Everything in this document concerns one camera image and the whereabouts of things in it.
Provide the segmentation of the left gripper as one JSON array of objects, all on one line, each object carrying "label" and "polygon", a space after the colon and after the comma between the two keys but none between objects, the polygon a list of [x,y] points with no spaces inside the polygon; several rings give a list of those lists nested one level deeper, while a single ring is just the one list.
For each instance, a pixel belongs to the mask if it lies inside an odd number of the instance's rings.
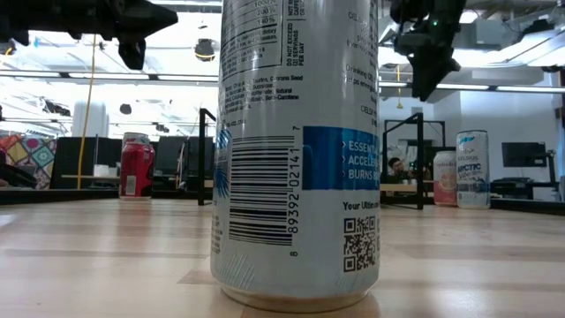
[{"label": "left gripper", "polygon": [[[145,37],[178,22],[175,11],[144,0],[103,0],[102,4],[109,19],[104,22],[102,39],[118,40],[118,54],[131,70],[143,69],[147,46]],[[148,6],[148,30],[144,34]]]}]

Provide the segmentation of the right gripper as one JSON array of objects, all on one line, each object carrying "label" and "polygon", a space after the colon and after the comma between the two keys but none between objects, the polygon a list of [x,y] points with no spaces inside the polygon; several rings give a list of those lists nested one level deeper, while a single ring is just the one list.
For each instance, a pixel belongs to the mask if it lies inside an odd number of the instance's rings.
[{"label": "right gripper", "polygon": [[[452,43],[460,31],[465,0],[394,0],[390,17],[398,25],[395,52],[412,56],[411,95],[426,101],[435,88],[461,65],[452,58]],[[416,56],[446,56],[447,59],[422,59]]]}]

